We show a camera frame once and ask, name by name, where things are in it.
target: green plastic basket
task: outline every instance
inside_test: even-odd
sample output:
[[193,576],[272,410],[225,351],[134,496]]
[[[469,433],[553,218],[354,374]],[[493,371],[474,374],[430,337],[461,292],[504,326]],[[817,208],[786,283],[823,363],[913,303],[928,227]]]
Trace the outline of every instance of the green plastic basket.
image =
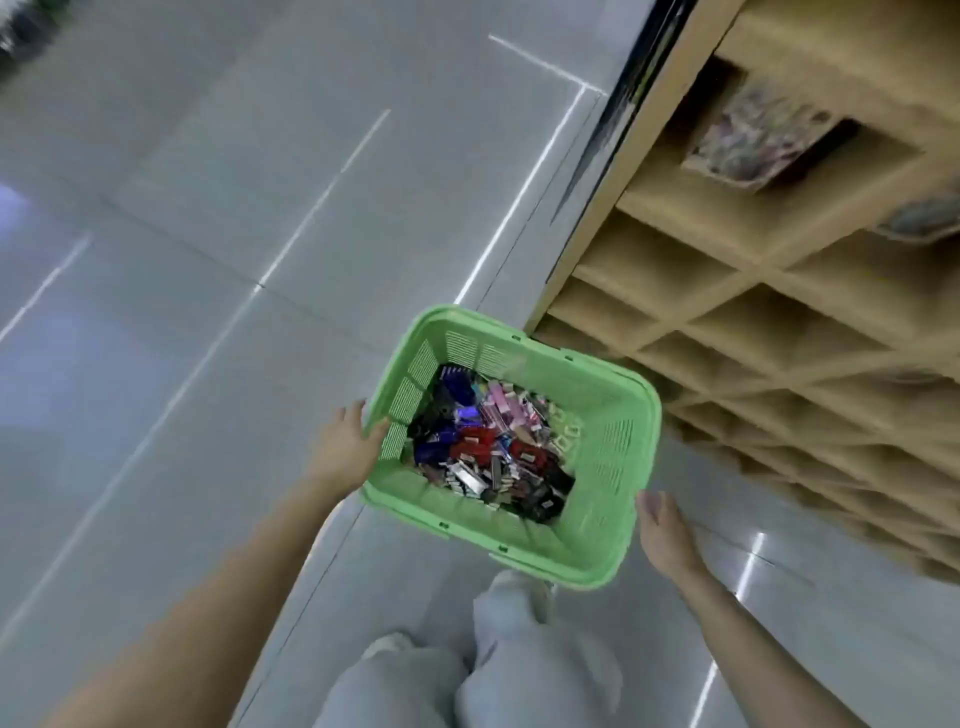
[[[563,513],[549,525],[456,496],[400,465],[407,425],[437,368],[448,363],[546,395],[575,420],[571,432],[579,429],[580,436],[568,462],[576,484]],[[660,437],[660,398],[642,376],[442,305],[414,322],[387,366],[370,402],[370,422],[384,416],[393,423],[361,491],[367,503],[569,587],[595,589],[616,574],[633,536],[634,497],[646,487]]]

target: product on shelf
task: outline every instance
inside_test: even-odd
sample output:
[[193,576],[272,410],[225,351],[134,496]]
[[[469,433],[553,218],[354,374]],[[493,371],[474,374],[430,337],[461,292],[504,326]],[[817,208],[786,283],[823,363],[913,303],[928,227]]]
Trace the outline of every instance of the product on shelf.
[[927,245],[959,232],[960,176],[929,197],[901,205],[874,230],[912,245]]
[[576,432],[544,397],[467,367],[441,367],[407,428],[404,461],[434,485],[537,523],[564,510],[573,477],[564,453]]
[[705,118],[683,167],[749,191],[772,180],[840,120],[743,73],[728,82]]

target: blue package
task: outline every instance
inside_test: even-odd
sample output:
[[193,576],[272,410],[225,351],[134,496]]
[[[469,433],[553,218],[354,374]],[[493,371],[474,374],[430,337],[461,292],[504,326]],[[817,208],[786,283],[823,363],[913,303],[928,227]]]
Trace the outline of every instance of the blue package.
[[464,407],[476,404],[476,394],[473,392],[473,382],[466,367],[445,366],[440,370],[440,381],[444,383],[446,391],[453,399]]
[[480,414],[480,410],[476,407],[457,407],[456,415],[458,425],[486,426],[483,415]]
[[453,445],[460,442],[460,433],[457,432],[457,425],[452,422],[444,422],[437,428],[435,433],[437,442],[445,445]]
[[420,443],[414,446],[414,462],[417,465],[439,465],[450,457],[447,443]]

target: shelf compartment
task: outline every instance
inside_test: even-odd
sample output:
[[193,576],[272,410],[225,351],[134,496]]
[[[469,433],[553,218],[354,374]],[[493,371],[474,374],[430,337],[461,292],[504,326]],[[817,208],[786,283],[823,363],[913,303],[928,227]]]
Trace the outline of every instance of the shelf compartment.
[[952,239],[913,246],[858,231],[787,275],[867,330],[911,340],[960,329],[960,247]]
[[960,384],[947,377],[902,384],[870,373],[821,382],[809,392],[838,414],[869,427],[960,442]]
[[873,523],[851,523],[847,526],[847,530],[849,530],[857,538],[876,544],[877,546],[883,548],[883,550],[891,553],[893,556],[901,557],[921,555],[920,551],[915,546],[908,544],[903,539],[894,536],[892,533],[880,528],[877,525],[874,525]]
[[803,444],[863,445],[876,436],[789,390],[724,400],[732,412],[782,438]]
[[814,454],[900,500],[929,509],[960,503],[960,482],[899,448],[822,447]]
[[824,483],[828,486],[857,489],[865,484],[801,449],[781,446],[744,450],[762,463],[785,473],[801,483]]
[[753,192],[797,163],[839,120],[761,74],[736,69],[702,113],[683,167]]
[[860,491],[851,493],[848,498],[862,508],[868,515],[880,521],[899,523],[911,528],[939,528],[940,526],[898,500],[883,493]]
[[672,407],[670,412],[720,441],[726,439],[727,431],[736,419],[731,412],[712,402],[693,404],[688,407]]
[[633,357],[701,394],[723,392],[760,380],[756,372],[678,331],[648,344]]
[[733,269],[614,210],[573,275],[641,311],[669,319]]
[[916,156],[848,120],[800,157],[790,174],[751,194],[683,169],[689,135],[684,121],[672,120],[616,206],[736,268],[760,261],[786,238],[804,235]]
[[712,402],[692,404],[683,407],[672,407],[670,410],[676,417],[681,418],[702,431],[709,433],[722,443],[729,443],[735,448],[740,447],[776,447],[781,445],[778,438],[752,425],[732,412]]
[[960,9],[950,2],[755,0],[717,54],[894,135],[955,143]]
[[793,478],[789,475],[775,471],[773,468],[764,465],[759,460],[745,453],[740,455],[740,472],[743,473],[745,477],[749,477],[752,480],[759,480],[761,483],[777,485],[793,483]]
[[878,342],[761,284],[684,330],[747,366],[779,374],[886,351]]
[[[960,564],[960,561],[954,561],[952,563]],[[942,564],[936,559],[922,559],[921,563],[915,568],[924,576],[929,576],[931,579],[943,581],[948,584],[960,584],[960,571],[947,564]]]
[[660,401],[662,401],[664,404],[670,404],[677,397],[682,396],[686,392],[683,386],[675,382],[669,376],[662,375],[660,372],[644,366],[632,358],[626,356],[611,357],[610,362],[611,364],[616,364],[618,367],[623,367],[624,369],[629,369],[631,372],[636,372],[644,379],[649,381],[653,385],[654,389],[657,390],[657,394],[660,395]]
[[606,344],[549,315],[540,320],[532,337],[549,347],[573,349],[575,352],[596,356],[598,359],[617,359],[620,357],[620,354],[612,351]]
[[633,351],[653,324],[649,316],[576,279],[566,282],[547,313],[624,353]]
[[960,564],[960,538],[949,534],[924,534],[924,541],[935,555],[940,555],[951,563]]
[[664,428],[671,431],[678,440],[693,448],[720,447],[711,434],[704,432],[700,427],[672,415],[663,416]]

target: white tiled floor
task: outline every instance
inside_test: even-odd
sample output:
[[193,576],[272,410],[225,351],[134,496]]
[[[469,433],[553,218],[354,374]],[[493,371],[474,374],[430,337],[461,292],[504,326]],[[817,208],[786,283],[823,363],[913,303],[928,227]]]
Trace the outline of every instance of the white tiled floor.
[[[0,89],[0,724],[35,724],[242,540],[415,313],[522,323],[645,12],[93,0]],[[747,603],[862,715],[949,722],[956,588],[675,443],[655,481],[731,584],[767,534]],[[393,628],[469,651],[495,572],[349,501],[234,722],[308,726]],[[689,724],[709,656],[642,554],[560,607],[615,645],[623,725]],[[718,681],[700,725],[742,724]]]

